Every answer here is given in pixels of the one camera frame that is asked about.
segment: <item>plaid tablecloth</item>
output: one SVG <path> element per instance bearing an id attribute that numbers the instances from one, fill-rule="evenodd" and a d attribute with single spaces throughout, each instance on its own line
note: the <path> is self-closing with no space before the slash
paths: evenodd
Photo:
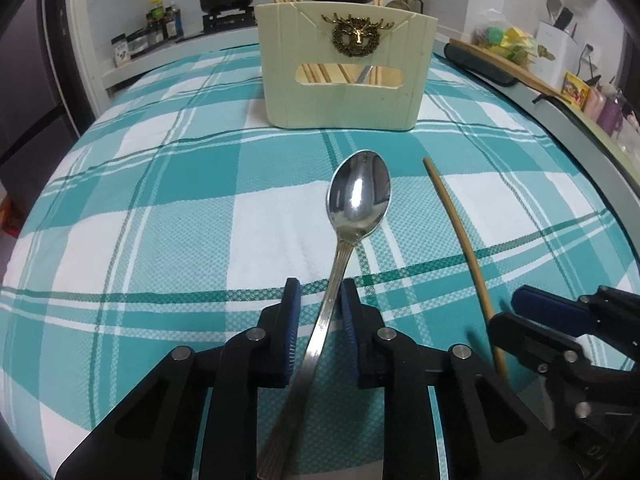
<path id="1" fill-rule="evenodd" d="M 256 45 L 188 57 L 142 78 L 80 139 L 8 266 L 0 412 L 41 468 L 54 474 L 173 347 L 211 348 L 253 326 L 287 276 L 303 284 L 300 360 L 334 256 L 328 182 L 364 148 L 385 159 L 393 198 L 347 274 L 416 341 L 465 342 L 490 360 L 471 276 L 424 156 L 444 176 L 498 309 L 524 283 L 571 298 L 599 284 L 640 291 L 619 224 L 571 158 L 444 61 L 431 63 L 411 132 L 295 131 L 266 121 Z M 597 363 L 628 366 L 603 343 L 586 345 Z M 382 393 L 358 391 L 350 362 L 337 319 L 300 472 L 382 458 Z M 531 379 L 510 366 L 514 387 Z M 281 390 L 260 392 L 260 443 L 283 399 Z"/>

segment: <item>spoon bowl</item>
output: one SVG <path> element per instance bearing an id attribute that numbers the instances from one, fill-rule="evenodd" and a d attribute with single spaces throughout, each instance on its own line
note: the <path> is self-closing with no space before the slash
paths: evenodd
<path id="1" fill-rule="evenodd" d="M 391 200 L 391 177 L 384 160 L 362 150 L 335 171 L 326 212 L 338 240 L 355 245 L 380 225 Z"/>

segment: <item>purple bottle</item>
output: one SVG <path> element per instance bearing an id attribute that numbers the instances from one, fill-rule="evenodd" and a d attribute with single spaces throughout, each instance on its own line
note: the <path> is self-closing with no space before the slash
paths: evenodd
<path id="1" fill-rule="evenodd" d="M 607 98 L 602 113 L 598 118 L 600 126 L 611 137 L 622 128 L 622 92 L 618 91 L 615 97 Z"/>

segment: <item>wooden box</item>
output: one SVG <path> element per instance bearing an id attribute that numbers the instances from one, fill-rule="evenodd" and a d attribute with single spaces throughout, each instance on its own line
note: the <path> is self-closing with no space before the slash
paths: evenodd
<path id="1" fill-rule="evenodd" d="M 333 2 L 266 4 L 257 6 L 255 15 L 271 123 L 281 128 L 415 126 L 438 20 L 406 10 Z M 338 51 L 337 24 L 326 19 L 348 22 L 349 15 L 371 23 L 383 20 L 380 42 L 372 53 L 350 57 Z M 393 26 L 384 29 L 389 23 Z M 342 38 L 347 44 L 355 35 Z M 309 63 L 324 64 L 332 82 L 309 83 L 302 68 Z M 346 70 L 357 80 L 365 66 L 383 67 L 379 85 L 348 83 L 342 76 Z"/>

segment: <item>spoon handle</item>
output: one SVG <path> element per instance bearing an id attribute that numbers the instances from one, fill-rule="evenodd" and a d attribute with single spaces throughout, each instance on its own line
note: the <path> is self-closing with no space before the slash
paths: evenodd
<path id="1" fill-rule="evenodd" d="M 342 283 L 344 271 L 352 252 L 353 245 L 338 240 L 338 245 L 335 248 L 334 266 L 331 269 L 329 283 L 322 298 L 318 320 L 316 320 L 316 325 L 306 346 L 305 357 L 302 359 L 300 369 L 290 386 L 289 395 L 280 416 L 258 455 L 257 476 L 260 480 L 282 480 L 286 474 L 289 450 L 305 415 L 306 400 L 314 380 L 324 340 L 329 332 L 329 323 L 334 314 L 338 288 Z"/>

